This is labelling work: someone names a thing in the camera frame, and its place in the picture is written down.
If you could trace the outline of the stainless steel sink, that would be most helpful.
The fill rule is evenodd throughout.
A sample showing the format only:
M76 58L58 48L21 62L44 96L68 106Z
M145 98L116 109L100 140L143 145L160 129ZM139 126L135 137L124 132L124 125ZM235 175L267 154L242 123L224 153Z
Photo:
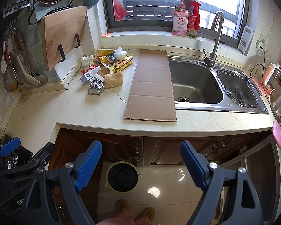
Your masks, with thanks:
M253 82L242 70L222 64L169 56L177 110L268 114Z

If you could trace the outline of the dark green snack packet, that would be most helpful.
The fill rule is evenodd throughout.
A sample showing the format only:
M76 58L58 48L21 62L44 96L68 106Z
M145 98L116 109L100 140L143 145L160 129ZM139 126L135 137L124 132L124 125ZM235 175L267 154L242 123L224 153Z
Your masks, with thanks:
M117 58L115 56L115 53L110 53L106 56L106 60L112 65L114 62L117 61Z

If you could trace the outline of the crumpled silver foil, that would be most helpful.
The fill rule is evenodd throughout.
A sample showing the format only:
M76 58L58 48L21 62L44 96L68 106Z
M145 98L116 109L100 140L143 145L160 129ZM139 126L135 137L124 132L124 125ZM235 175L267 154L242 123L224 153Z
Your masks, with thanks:
M101 95L104 92L105 84L103 81L97 78L91 78L87 88L90 95Z

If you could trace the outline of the left yellow slipper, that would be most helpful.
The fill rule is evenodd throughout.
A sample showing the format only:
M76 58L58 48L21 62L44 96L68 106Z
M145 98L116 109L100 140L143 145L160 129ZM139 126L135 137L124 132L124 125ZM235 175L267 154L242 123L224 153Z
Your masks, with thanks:
M117 200L115 202L115 211L120 212L120 211L123 211L123 210L130 210L129 203L126 200L123 200L123 199Z

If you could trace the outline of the white small carton box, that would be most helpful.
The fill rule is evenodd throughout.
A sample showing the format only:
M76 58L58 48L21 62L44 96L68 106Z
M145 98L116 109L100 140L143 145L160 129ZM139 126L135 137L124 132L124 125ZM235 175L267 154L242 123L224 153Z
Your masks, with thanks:
M89 71L85 72L80 77L80 82L82 85L86 85L92 78L96 78L98 80L101 80L104 82L104 78L98 74L98 72L101 70L100 66L97 66L93 69L90 69Z

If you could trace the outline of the red snack wrapper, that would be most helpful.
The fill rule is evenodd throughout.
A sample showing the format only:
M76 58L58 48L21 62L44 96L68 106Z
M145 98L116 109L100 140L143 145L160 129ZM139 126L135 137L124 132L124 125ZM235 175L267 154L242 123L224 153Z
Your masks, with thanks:
M81 70L81 73L82 73L82 74L85 74L85 73L87 73L87 72L90 71L90 70L91 70L90 68L87 68L87 69Z

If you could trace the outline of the pink dish soap bottle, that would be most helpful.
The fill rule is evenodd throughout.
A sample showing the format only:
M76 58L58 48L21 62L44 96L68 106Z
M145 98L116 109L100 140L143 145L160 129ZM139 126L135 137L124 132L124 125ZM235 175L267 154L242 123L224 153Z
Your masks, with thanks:
M179 37L185 37L187 33L189 11L185 9L184 1L180 0L180 4L173 11L172 34Z

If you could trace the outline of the crumpled white plastic bag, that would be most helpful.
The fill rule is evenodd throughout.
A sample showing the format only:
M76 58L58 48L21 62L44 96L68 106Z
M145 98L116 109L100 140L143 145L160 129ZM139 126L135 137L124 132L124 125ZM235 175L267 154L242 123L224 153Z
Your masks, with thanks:
M114 56L116 60L123 60L127 55L127 52L122 49L122 47L119 47L115 50Z

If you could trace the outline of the brown wooden cabinet door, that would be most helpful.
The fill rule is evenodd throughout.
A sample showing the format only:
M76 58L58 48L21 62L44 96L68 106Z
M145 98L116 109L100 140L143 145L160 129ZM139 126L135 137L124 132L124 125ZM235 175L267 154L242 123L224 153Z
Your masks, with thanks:
M142 167L143 160L138 163L134 160L133 144L134 141L141 143L143 150L143 138L61 128L55 140L55 152L49 163L49 169L58 169L68 162L73 162L80 153L88 149L94 140L101 142L102 154L88 185L80 191L80 197L92 219L98 222L99 188L105 180L105 175L102 174L103 163L126 161Z

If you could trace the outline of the brown cardboard sheet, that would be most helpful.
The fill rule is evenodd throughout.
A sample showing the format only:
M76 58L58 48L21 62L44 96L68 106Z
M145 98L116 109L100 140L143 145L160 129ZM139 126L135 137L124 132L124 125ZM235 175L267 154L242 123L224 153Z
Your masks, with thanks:
M165 51L140 50L124 118L177 121L170 64Z

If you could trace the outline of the beige loofah sponge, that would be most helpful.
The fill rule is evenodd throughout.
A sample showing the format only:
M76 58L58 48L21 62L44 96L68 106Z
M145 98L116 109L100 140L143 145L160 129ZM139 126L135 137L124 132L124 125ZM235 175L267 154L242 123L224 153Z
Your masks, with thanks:
M116 72L114 74L105 74L104 75L105 88L110 89L110 88L122 86L123 78L124 76L122 72Z

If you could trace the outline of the right yellow slipper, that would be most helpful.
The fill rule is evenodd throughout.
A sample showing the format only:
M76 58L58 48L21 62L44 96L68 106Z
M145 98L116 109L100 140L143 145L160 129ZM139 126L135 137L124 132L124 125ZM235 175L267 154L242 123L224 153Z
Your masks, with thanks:
M138 218L148 218L149 221L153 221L155 218L155 209L152 207L145 208L139 215Z

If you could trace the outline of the wooden cutting board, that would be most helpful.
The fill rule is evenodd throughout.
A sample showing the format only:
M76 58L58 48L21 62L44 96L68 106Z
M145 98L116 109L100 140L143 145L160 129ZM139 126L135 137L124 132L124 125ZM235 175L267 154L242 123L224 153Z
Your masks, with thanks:
M66 55L81 45L86 6L68 8L41 19L44 66L51 71Z

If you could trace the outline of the crushed brown paper cup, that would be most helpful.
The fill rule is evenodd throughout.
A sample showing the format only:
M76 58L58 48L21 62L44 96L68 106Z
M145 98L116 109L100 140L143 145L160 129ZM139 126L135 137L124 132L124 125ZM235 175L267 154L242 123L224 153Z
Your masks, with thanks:
M98 74L102 77L104 77L105 75L110 75L110 74L113 74L113 70L109 67L109 66L106 66L106 67L100 67L101 70L98 72Z

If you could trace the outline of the yellow rimmed trash bin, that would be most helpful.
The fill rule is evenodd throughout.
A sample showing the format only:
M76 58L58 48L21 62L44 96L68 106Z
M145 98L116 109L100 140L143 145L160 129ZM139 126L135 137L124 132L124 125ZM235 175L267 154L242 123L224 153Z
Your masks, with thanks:
M113 191L128 193L137 187L140 175L133 164L119 161L108 168L105 179L108 187Z

